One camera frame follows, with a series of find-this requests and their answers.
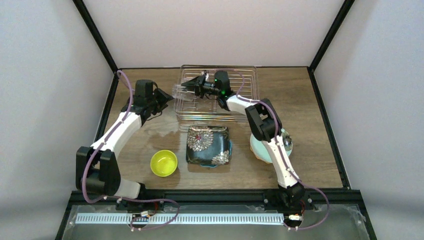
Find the black floral square plate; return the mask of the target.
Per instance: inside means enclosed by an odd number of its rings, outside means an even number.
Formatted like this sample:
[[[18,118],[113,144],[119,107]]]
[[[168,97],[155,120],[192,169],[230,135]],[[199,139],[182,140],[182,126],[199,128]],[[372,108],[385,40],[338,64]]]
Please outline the black floral square plate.
[[[190,125],[186,138],[186,162],[212,164],[213,157],[229,149],[229,142],[227,126]]]

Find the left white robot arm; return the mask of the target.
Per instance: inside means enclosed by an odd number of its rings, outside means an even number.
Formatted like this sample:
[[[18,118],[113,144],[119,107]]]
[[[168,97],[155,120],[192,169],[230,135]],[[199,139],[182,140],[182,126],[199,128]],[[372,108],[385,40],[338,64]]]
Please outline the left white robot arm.
[[[151,116],[168,106],[173,96],[148,79],[140,79],[111,128],[90,146],[76,152],[75,185],[87,198],[89,193],[101,197],[137,199],[145,185],[124,179],[118,166],[122,149]]]

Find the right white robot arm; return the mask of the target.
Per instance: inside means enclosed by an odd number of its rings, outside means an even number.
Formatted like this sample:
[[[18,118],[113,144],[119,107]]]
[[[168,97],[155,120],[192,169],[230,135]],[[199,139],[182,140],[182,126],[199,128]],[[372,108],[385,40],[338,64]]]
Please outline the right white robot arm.
[[[208,79],[209,74],[205,71],[181,83],[181,87],[200,98],[213,95],[222,109],[245,115],[253,137],[264,146],[271,159],[282,196],[288,202],[302,198],[305,194],[305,185],[287,155],[282,122],[270,100],[246,98],[241,96],[239,91],[233,91],[228,72],[225,70],[217,70],[213,81]]]

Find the metal wire dish rack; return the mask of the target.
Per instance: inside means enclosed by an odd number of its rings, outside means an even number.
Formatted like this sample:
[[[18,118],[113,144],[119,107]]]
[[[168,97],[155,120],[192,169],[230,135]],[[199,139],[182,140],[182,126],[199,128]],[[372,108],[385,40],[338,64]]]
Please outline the metal wire dish rack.
[[[217,88],[217,71],[228,75],[230,91]],[[225,97],[239,94],[245,99],[260,98],[255,66],[183,64],[172,89],[173,109],[181,120],[246,122],[244,112],[227,111],[220,105]]]

